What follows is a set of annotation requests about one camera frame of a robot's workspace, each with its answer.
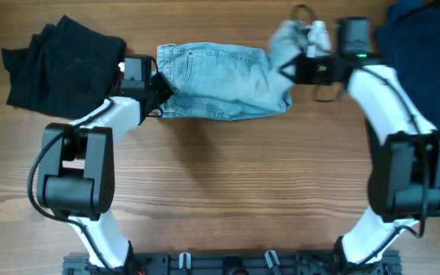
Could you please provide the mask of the light blue denim shorts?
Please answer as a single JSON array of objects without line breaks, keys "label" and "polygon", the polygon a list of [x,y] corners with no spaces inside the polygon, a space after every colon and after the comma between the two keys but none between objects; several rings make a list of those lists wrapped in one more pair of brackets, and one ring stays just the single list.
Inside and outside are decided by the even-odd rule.
[{"label": "light blue denim shorts", "polygon": [[306,28],[284,21],[268,51],[211,42],[160,45],[159,70],[173,87],[161,106],[164,117],[235,121],[287,112],[294,83],[279,69],[307,48]]}]

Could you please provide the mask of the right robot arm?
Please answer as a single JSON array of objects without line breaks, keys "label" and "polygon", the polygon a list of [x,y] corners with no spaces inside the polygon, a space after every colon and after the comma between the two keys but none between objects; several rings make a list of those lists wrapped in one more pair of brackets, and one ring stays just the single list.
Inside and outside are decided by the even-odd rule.
[{"label": "right robot arm", "polygon": [[396,70],[373,51],[368,34],[367,19],[342,19],[331,51],[322,21],[288,20],[271,42],[283,52],[277,58],[280,75],[296,84],[343,84],[367,119],[369,206],[338,241],[345,269],[380,261],[404,231],[421,238],[426,220],[440,212],[440,130],[413,104]]}]

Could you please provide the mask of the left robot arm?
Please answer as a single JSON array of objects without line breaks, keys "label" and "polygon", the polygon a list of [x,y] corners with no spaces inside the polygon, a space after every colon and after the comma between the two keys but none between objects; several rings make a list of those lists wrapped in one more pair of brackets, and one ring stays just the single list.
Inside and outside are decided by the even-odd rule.
[{"label": "left robot arm", "polygon": [[163,116],[172,86],[154,57],[126,56],[115,87],[88,115],[44,129],[28,179],[27,196],[44,217],[70,225],[89,255],[91,274],[143,274],[131,242],[111,211],[114,146],[148,117]]}]

